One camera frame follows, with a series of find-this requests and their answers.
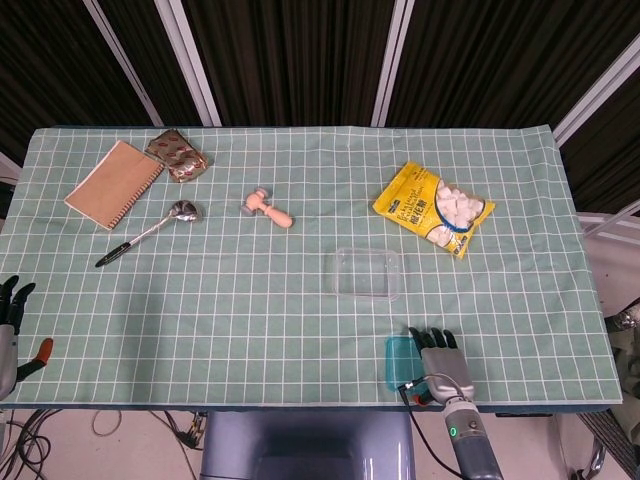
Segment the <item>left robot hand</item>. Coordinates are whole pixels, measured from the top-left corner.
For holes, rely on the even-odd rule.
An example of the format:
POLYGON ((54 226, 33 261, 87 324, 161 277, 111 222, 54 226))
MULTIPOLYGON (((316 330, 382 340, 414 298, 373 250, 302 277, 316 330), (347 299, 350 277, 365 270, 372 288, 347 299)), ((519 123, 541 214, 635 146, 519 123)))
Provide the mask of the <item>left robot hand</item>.
POLYGON ((37 354, 27 363, 18 364, 18 340, 28 296, 36 287, 28 283, 16 293, 18 275, 12 275, 0 284, 0 401, 6 399, 18 383, 43 369, 51 357, 54 341, 45 338, 37 354))

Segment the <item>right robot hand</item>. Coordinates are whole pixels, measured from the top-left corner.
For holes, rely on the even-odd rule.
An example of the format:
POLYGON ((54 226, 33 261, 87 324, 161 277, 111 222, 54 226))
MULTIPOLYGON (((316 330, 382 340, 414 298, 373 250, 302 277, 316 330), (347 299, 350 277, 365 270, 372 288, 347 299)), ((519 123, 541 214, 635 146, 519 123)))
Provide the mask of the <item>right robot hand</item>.
POLYGON ((475 390, 463 351, 458 347, 453 333, 448 329, 432 327, 409 332, 416 345, 433 399, 445 405, 452 398, 473 400, 475 390))

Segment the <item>teal plastic lid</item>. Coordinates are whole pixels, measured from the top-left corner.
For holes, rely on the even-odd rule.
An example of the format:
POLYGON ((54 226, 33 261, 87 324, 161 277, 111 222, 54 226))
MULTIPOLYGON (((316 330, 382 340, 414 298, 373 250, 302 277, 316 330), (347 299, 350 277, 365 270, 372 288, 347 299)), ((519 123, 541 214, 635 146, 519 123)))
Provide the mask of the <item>teal plastic lid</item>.
POLYGON ((406 336, 390 336, 385 341, 385 382, 395 392, 401 384, 424 375, 424 367, 414 341, 406 336))

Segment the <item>clear plastic container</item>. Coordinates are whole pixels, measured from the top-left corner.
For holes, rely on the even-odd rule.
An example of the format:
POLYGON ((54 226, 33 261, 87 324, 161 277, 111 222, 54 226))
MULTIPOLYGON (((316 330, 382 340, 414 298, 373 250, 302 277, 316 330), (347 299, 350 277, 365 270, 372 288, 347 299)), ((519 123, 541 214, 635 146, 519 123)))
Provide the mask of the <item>clear plastic container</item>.
POLYGON ((328 258, 329 286, 337 296, 394 301, 401 272, 400 256, 392 250, 340 248, 328 258))

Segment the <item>grey-blue robot torso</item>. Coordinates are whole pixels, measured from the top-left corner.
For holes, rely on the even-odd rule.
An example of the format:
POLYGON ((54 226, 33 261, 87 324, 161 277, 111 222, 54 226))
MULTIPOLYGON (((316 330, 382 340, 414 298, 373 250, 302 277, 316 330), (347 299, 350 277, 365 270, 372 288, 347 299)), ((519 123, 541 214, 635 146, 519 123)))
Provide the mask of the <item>grey-blue robot torso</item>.
POLYGON ((212 411, 199 480, 415 480, 399 411, 212 411))

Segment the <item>yellow marshmallow bag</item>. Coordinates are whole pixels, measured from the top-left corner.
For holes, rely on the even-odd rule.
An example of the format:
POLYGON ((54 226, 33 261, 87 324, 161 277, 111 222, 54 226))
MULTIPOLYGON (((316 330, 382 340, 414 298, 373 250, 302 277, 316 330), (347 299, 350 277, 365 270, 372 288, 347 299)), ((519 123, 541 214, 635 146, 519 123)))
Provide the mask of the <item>yellow marshmallow bag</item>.
POLYGON ((476 228, 494 211, 495 204, 408 162, 377 197, 373 209, 462 258, 476 228))

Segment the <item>crinkled silver object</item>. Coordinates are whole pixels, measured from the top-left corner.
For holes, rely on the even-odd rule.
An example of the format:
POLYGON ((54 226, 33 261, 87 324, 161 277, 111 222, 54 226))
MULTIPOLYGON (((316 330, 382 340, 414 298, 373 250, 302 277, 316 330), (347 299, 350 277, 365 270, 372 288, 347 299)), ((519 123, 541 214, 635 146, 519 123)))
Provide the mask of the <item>crinkled silver object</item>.
POLYGON ((608 333, 623 332, 640 326, 640 303, 605 319, 608 333))

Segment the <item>brown spiral notebook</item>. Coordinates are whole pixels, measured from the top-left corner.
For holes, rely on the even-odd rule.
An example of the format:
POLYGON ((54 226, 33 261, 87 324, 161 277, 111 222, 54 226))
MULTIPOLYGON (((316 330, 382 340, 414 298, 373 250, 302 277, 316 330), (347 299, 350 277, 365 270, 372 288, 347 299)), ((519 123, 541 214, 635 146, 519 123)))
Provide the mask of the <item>brown spiral notebook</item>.
POLYGON ((163 170, 162 164, 118 140, 64 202, 113 230, 163 170))

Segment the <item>green checked tablecloth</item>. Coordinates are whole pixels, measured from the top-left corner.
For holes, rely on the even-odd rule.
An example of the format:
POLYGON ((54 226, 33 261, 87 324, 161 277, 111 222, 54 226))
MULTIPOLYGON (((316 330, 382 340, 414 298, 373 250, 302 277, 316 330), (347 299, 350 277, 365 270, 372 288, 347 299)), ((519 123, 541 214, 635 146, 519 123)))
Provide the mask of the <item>green checked tablecloth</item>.
POLYGON ((35 283, 19 337, 48 365, 6 407, 396 406, 385 341, 446 328, 478 404, 583 410, 621 401, 618 375, 560 152, 551 130, 315 127, 198 129, 212 159, 196 180, 158 177, 112 231, 64 202, 118 140, 153 129, 46 128, 29 143, 0 231, 0 280, 35 283), (377 214, 408 162, 495 204, 457 258, 377 214), (242 210, 256 187, 288 213, 242 210), (173 220, 101 268, 95 263, 173 220), (401 259, 394 301, 337 296, 340 248, 401 259))

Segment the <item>white metal rack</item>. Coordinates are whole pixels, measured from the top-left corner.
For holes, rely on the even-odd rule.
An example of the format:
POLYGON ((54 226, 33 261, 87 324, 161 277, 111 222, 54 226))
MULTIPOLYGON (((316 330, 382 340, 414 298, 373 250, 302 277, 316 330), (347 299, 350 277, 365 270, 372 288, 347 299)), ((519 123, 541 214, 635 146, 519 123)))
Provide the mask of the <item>white metal rack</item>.
POLYGON ((640 213, 640 199, 615 214, 580 212, 578 219, 586 238, 640 247, 640 217, 635 217, 636 213, 640 213))

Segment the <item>small wooden toy hammer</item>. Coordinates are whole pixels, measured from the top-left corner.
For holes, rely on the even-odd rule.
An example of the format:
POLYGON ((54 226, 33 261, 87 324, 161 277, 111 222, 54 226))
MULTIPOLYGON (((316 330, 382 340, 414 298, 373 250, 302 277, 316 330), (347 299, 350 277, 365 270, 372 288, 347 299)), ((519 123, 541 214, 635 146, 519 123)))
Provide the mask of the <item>small wooden toy hammer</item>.
POLYGON ((268 199, 269 192, 262 187, 256 187, 255 190, 245 198, 242 210, 249 215, 255 215, 257 212, 261 212, 280 228, 291 228, 293 226, 293 218, 288 213, 269 204, 268 199))

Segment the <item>gold foil snack packet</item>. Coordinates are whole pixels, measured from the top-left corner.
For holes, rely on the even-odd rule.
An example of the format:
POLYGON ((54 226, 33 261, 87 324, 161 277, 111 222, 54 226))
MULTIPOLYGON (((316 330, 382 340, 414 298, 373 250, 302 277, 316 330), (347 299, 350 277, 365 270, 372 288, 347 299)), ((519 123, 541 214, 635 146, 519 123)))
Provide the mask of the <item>gold foil snack packet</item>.
POLYGON ((145 153, 169 171, 177 183, 196 179, 209 167, 207 158, 176 129, 169 129, 152 139, 145 153))

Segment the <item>black pleated curtain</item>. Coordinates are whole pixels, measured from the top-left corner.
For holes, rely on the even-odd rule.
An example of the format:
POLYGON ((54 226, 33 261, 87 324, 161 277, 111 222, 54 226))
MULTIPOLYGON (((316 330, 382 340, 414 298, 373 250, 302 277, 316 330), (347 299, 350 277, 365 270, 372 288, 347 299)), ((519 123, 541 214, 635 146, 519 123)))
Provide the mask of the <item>black pleated curtain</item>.
MULTIPOLYGON (((164 125, 200 126, 154 0, 98 0, 164 125)), ((223 126, 368 126, 394 0, 182 0, 223 126)), ((640 0, 415 0, 387 127, 555 128, 640 0)), ((82 0, 0 0, 0 155, 52 126, 150 126, 82 0)))

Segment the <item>thin white frame post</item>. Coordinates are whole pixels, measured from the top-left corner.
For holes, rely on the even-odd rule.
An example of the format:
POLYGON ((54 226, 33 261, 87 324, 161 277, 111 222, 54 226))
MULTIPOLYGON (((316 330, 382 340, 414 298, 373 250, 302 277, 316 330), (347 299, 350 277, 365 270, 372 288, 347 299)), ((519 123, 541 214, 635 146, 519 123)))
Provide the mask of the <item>thin white frame post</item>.
POLYGON ((113 30, 107 16, 102 10, 99 4, 99 1, 98 0, 82 0, 82 3, 87 9, 89 15, 91 16, 94 24, 98 28, 103 39, 107 43, 110 51, 114 55, 117 63, 123 70, 125 77, 129 81, 138 99, 143 105, 146 113, 151 119, 152 124, 155 127, 163 126, 164 122, 159 112, 157 111, 155 105, 153 104, 153 101, 151 100, 149 94, 147 93, 142 81, 140 80, 140 77, 138 76, 128 55, 126 54, 124 47, 122 46, 120 40, 118 39, 115 31, 113 30))

